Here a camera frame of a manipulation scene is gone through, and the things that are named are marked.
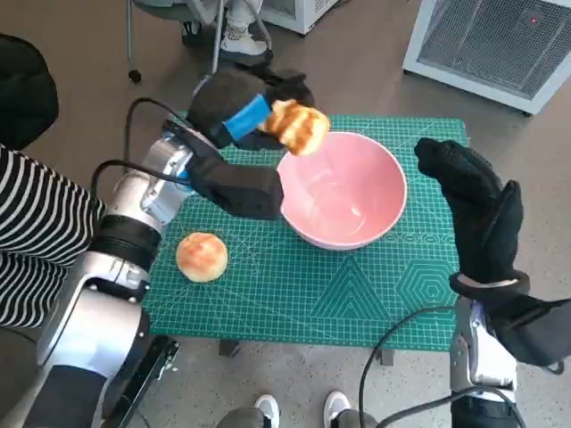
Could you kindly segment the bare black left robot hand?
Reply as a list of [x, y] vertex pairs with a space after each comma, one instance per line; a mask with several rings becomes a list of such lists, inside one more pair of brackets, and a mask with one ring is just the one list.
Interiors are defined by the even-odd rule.
[[260, 130], [275, 101], [312, 107], [314, 98], [298, 70], [236, 64], [203, 79], [193, 93], [186, 120], [217, 148], [231, 144], [249, 151], [280, 151], [276, 137]]

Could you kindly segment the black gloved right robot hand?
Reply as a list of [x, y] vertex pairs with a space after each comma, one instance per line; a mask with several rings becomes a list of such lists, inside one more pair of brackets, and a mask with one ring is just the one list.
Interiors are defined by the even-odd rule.
[[480, 284], [514, 280], [524, 216], [520, 184], [503, 184], [488, 160], [452, 140], [421, 138], [414, 153], [450, 207], [459, 272]]

